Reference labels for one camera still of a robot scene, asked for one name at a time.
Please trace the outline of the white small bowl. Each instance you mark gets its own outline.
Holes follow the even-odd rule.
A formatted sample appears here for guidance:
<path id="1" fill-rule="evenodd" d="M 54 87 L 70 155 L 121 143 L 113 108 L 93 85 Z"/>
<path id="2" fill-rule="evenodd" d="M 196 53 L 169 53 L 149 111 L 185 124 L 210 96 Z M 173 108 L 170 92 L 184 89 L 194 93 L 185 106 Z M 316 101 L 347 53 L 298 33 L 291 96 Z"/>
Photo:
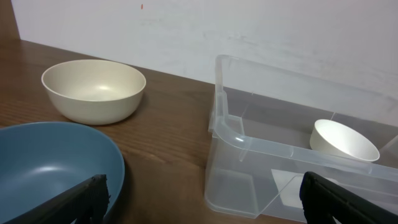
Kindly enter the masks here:
<path id="1" fill-rule="evenodd" d="M 362 134 L 327 119 L 315 121 L 310 147 L 314 151 L 364 162 L 374 162 L 380 158 L 377 147 Z"/>

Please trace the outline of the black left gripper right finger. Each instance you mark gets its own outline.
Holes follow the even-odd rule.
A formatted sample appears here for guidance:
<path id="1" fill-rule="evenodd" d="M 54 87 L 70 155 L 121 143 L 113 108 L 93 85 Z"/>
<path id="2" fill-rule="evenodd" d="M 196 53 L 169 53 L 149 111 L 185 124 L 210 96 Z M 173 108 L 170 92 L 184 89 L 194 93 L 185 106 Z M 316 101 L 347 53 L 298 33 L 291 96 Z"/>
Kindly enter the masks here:
<path id="1" fill-rule="evenodd" d="M 314 172 L 304 173 L 299 197 L 308 224 L 397 224 L 396 214 Z"/>

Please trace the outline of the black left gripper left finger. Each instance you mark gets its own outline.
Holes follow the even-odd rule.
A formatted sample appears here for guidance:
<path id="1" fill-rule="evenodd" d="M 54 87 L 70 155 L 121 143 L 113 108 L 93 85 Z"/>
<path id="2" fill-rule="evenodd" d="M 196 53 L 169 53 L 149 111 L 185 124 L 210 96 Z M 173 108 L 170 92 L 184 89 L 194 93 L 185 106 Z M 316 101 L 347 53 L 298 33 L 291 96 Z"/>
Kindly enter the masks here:
<path id="1" fill-rule="evenodd" d="M 102 224 L 109 205 L 107 176 L 97 174 L 5 224 Z"/>

